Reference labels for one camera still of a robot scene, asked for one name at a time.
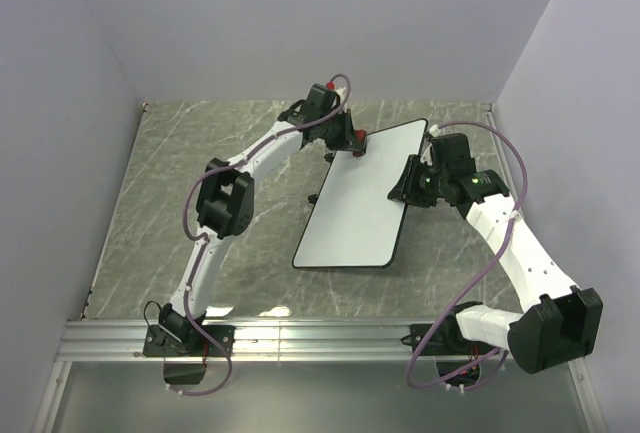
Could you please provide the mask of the red whiteboard eraser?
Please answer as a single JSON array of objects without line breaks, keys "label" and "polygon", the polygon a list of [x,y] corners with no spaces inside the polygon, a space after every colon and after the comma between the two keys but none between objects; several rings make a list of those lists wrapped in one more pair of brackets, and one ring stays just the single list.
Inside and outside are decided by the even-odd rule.
[{"label": "red whiteboard eraser", "polygon": [[362,157],[366,154],[367,145],[367,132],[362,129],[354,131],[355,134],[355,146],[352,155],[354,157]]}]

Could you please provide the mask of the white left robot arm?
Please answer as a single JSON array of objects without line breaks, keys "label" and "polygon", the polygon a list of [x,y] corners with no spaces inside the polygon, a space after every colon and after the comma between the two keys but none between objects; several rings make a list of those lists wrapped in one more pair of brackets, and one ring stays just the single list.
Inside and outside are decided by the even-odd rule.
[{"label": "white left robot arm", "polygon": [[332,152],[366,153],[367,134],[357,130],[347,102],[351,82],[338,73],[312,85],[308,95],[281,112],[270,129],[243,152],[212,159],[191,187],[182,226],[194,250],[179,287],[159,313],[166,341],[180,355],[196,352],[207,310],[205,296],[215,282],[234,239],[254,216],[255,190],[275,167],[308,144],[321,140]]}]

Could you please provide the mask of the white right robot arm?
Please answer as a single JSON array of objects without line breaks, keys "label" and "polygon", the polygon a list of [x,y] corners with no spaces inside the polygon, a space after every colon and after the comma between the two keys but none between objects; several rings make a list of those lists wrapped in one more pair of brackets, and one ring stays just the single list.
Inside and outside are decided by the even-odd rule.
[{"label": "white right robot arm", "polygon": [[429,208],[445,201],[482,237],[507,274],[519,299],[518,313],[464,302],[459,293],[426,330],[415,331],[412,355],[435,345],[463,354],[474,344],[509,353],[529,374],[590,355],[603,301],[580,288],[552,260],[519,212],[506,183],[494,170],[480,171],[461,133],[431,140],[430,162],[408,157],[393,201]]}]

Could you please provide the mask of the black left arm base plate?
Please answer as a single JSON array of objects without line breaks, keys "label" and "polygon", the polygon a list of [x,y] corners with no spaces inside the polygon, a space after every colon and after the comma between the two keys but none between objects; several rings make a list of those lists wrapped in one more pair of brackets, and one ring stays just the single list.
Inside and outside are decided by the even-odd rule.
[{"label": "black left arm base plate", "polygon": [[147,329],[142,356],[148,358],[177,358],[177,357],[222,357],[232,351],[235,327],[225,324],[204,325],[204,331],[215,339],[222,347],[219,349],[196,330],[189,332],[185,342],[161,328],[151,325]]}]

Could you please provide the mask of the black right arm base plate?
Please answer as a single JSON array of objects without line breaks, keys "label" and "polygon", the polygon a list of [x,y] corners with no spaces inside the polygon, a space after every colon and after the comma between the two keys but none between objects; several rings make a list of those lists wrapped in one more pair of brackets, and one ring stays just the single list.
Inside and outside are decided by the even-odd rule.
[{"label": "black right arm base plate", "polygon": [[[400,338],[402,345],[415,351],[432,324],[411,324],[409,333]],[[493,346],[465,339],[455,320],[444,321],[430,337],[421,356],[481,356],[489,353]]]}]

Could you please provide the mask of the white whiteboard black frame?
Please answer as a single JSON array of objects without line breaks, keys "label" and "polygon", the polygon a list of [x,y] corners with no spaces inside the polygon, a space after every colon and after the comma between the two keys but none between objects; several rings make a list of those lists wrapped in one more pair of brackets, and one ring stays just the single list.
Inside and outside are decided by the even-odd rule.
[{"label": "white whiteboard black frame", "polygon": [[421,152],[424,118],[373,132],[366,153],[335,154],[292,259],[296,269],[385,268],[407,206],[388,194]]}]

